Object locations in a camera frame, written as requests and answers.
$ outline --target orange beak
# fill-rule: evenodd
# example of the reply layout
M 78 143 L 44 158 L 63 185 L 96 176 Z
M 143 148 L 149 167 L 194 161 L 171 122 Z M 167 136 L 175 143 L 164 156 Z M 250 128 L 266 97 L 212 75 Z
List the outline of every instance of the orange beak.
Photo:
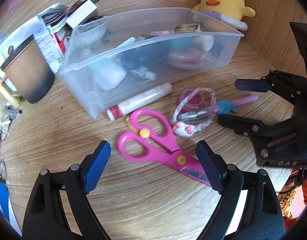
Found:
M 220 4 L 219 1 L 216 1 L 216 0 L 209 0 L 209 1 L 206 1 L 206 5 L 207 6 L 218 6 Z

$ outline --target pink round container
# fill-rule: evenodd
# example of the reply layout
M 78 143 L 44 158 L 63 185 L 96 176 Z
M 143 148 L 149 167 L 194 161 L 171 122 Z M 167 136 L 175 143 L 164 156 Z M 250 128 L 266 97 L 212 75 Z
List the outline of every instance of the pink round container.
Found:
M 188 95 L 190 95 L 194 89 L 189 88 L 181 92 L 177 98 L 177 106 L 184 100 Z M 180 113 L 183 114 L 189 111 L 199 111 L 205 103 L 205 99 L 201 93 L 197 93 L 188 103 L 181 109 Z

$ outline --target pink scissors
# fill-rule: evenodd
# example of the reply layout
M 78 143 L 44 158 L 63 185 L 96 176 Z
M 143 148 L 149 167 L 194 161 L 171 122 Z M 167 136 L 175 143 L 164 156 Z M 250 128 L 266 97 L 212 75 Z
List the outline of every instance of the pink scissors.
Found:
M 166 134 L 164 136 L 158 136 L 153 128 L 149 125 L 142 125 L 138 123 L 138 118 L 141 115 L 150 115 L 156 117 L 166 127 Z M 181 173 L 196 179 L 199 182 L 210 185 L 209 180 L 200 164 L 200 162 L 180 149 L 175 141 L 172 127 L 168 119 L 157 111 L 149 109 L 138 109 L 134 111 L 130 116 L 130 124 L 139 130 L 139 135 L 134 132 L 128 131 L 120 135 L 118 139 L 118 150 L 126 159 L 132 162 L 159 162 L 170 166 L 171 168 L 180 171 Z M 166 153 L 160 149 L 147 143 L 145 139 L 151 138 L 164 149 L 170 152 Z M 144 156 L 130 156 L 125 151 L 125 143 L 127 141 L 135 140 L 146 149 Z

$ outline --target lip balm tube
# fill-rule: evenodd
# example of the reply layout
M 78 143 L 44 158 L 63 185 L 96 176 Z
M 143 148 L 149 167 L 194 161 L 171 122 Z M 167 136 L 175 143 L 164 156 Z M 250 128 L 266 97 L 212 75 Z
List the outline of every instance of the lip balm tube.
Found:
M 117 105 L 111 106 L 106 109 L 107 115 L 111 121 L 114 121 L 125 114 L 129 114 L 140 107 L 146 106 L 153 101 L 158 100 L 172 92 L 170 83 L 164 83 L 160 86 L 149 89 L 139 95 L 131 97 Z

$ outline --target plush toy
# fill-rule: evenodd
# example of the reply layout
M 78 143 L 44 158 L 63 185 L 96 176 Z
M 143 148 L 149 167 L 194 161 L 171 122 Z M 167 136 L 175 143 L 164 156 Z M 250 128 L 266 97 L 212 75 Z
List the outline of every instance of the plush toy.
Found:
M 244 0 L 201 0 L 193 9 L 243 31 L 248 26 L 241 21 L 242 17 L 255 16 L 252 8 L 244 6 Z

